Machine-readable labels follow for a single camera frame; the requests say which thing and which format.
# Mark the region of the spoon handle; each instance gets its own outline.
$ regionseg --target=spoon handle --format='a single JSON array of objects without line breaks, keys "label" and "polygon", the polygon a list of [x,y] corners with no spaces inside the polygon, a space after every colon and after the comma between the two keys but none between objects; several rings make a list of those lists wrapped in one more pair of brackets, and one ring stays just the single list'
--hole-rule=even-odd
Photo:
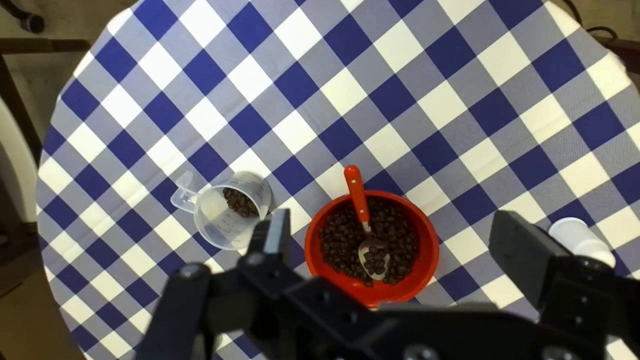
[{"label": "spoon handle", "polygon": [[358,165],[347,165],[344,167],[344,180],[349,186],[349,192],[352,194],[352,201],[358,213],[358,219],[368,223],[371,216],[368,216],[368,205],[366,205],[366,196],[365,196],[365,184],[363,184],[363,175],[361,175],[361,167]]}]

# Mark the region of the orange spoon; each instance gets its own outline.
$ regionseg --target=orange spoon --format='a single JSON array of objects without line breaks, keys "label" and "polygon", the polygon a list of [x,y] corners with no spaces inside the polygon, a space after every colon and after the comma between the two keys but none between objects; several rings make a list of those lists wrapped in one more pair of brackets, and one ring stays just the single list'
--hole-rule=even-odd
[{"label": "orange spoon", "polygon": [[[380,241],[377,235],[374,235],[374,230],[371,225],[371,213],[368,213],[368,203],[366,203],[366,196],[365,196],[365,184],[363,184],[363,175],[361,175],[361,167],[358,165],[347,165],[344,167],[344,180],[347,180],[347,186],[349,186],[349,192],[352,196],[352,201],[354,201],[354,210],[358,213],[358,219],[363,223],[363,230],[366,233],[366,240],[358,246],[358,259],[361,259],[361,265],[366,270],[366,274],[373,277],[373,280],[382,280],[386,275],[386,270],[388,270],[388,261],[391,261],[391,253],[386,249],[386,244]],[[384,247],[386,253],[384,253],[384,272],[371,272],[366,267],[366,253],[373,249],[373,247]]]}]

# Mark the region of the red bowl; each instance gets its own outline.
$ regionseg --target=red bowl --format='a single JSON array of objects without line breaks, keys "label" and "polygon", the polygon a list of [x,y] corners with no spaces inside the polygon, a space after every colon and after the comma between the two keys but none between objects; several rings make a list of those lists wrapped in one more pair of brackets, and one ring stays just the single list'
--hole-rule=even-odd
[{"label": "red bowl", "polygon": [[315,216],[304,238],[306,265],[315,275],[327,277],[329,282],[337,283],[338,288],[354,296],[365,305],[378,308],[382,301],[408,301],[429,283],[429,280],[436,272],[436,265],[441,259],[441,244],[438,244],[436,230],[433,221],[425,216],[425,211],[413,201],[408,201],[407,198],[401,198],[391,192],[366,192],[366,196],[384,198],[401,203],[407,211],[407,217],[414,223],[421,244],[418,244],[418,258],[414,261],[413,272],[407,277],[403,277],[398,283],[374,282],[373,288],[366,288],[361,280],[337,272],[333,265],[329,265],[323,259],[320,230],[329,213],[333,213],[337,205],[350,201],[352,200],[350,196],[340,196],[333,200]]}]

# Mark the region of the blue and white checkered tablecloth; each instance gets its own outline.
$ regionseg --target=blue and white checkered tablecloth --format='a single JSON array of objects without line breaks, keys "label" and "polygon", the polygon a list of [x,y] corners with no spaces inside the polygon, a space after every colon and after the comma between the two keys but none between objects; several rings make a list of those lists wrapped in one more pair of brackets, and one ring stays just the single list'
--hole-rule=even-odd
[{"label": "blue and white checkered tablecloth", "polygon": [[[498,207],[584,217],[640,270],[640,97],[621,61],[541,0],[145,0],[118,13],[61,94],[38,228],[64,319],[90,357],[131,357],[170,272],[233,267],[170,203],[196,170],[269,177],[292,259],[347,192],[404,194],[443,238],[418,301],[535,309],[495,263]],[[223,357],[257,357],[240,334]]]}]

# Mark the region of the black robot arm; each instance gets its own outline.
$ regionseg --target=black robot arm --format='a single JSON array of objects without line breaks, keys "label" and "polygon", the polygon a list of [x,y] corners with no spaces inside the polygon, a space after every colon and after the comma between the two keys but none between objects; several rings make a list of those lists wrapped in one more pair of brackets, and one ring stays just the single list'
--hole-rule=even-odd
[{"label": "black robot arm", "polygon": [[640,283],[617,277],[597,259],[570,256],[514,211],[498,211],[490,252],[541,321],[493,304],[368,309],[323,277],[303,280],[287,265],[289,210],[254,230],[235,270],[210,274],[186,263],[167,283],[139,360],[215,356],[216,336],[245,330],[279,360],[436,360],[436,357],[604,357],[614,334],[640,354]]}]

